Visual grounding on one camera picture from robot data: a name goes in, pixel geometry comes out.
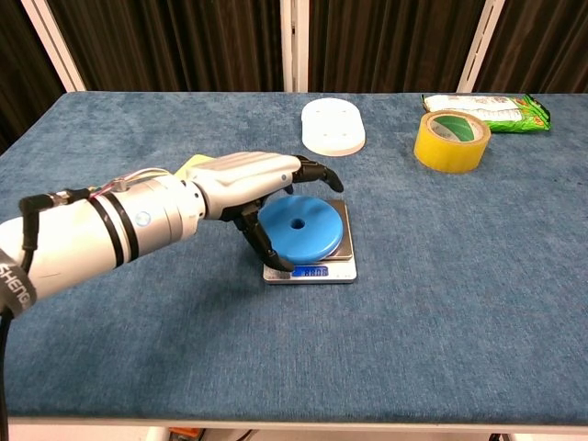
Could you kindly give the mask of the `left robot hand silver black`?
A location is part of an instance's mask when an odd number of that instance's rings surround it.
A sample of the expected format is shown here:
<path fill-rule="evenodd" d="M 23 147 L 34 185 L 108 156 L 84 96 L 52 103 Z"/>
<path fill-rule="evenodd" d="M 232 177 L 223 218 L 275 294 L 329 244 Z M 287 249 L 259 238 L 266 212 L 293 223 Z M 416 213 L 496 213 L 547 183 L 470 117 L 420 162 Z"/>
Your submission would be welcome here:
<path fill-rule="evenodd" d="M 274 250 L 258 219 L 267 198 L 280 190 L 291 194 L 294 184 L 314 181 L 344 191 L 336 172 L 326 165 L 281 153 L 231 153 L 190 165 L 186 178 L 201 191 L 207 220 L 232 221 L 266 266 L 285 272 L 294 265 Z"/>

